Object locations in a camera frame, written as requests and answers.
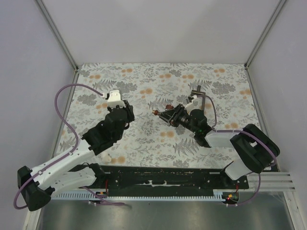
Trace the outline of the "brown faucet with chrome cap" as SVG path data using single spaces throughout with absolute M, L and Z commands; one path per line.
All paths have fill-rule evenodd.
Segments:
M 152 113 L 153 113 L 154 115 L 161 115 L 162 113 L 166 113 L 167 111 L 172 110 L 173 108 L 174 108 L 173 105 L 167 104 L 167 105 L 165 106 L 164 111 L 153 110 Z

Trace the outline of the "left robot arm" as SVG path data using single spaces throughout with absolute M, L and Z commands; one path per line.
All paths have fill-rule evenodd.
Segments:
M 122 139 L 123 133 L 134 121 L 133 106 L 126 100 L 108 103 L 109 113 L 104 120 L 76 138 L 72 148 L 36 167 L 21 167 L 17 171 L 18 192 L 13 200 L 15 209 L 18 196 L 24 199 L 29 211 L 36 211 L 52 197 L 74 188 L 93 185 L 101 188 L 106 182 L 104 171 L 97 163 L 74 172 L 73 168 L 111 148 Z

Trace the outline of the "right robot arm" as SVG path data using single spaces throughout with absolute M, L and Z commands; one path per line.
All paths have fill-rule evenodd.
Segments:
M 220 184 L 224 188 L 232 188 L 237 179 L 249 173 L 261 173 L 265 168 L 276 164 L 280 155 L 279 147 L 254 124 L 246 125 L 242 130 L 214 130 L 207 123 L 207 117 L 201 109 L 190 112 L 179 104 L 168 105 L 166 110 L 153 111 L 169 126 L 182 126 L 192 133 L 201 147 L 234 148 L 239 159 L 225 167 L 220 176 Z

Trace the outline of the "white pipe elbow fitting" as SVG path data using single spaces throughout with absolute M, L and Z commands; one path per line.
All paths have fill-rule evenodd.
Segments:
M 103 164 L 108 164 L 112 161 L 112 158 L 108 153 L 101 153 L 100 158 Z

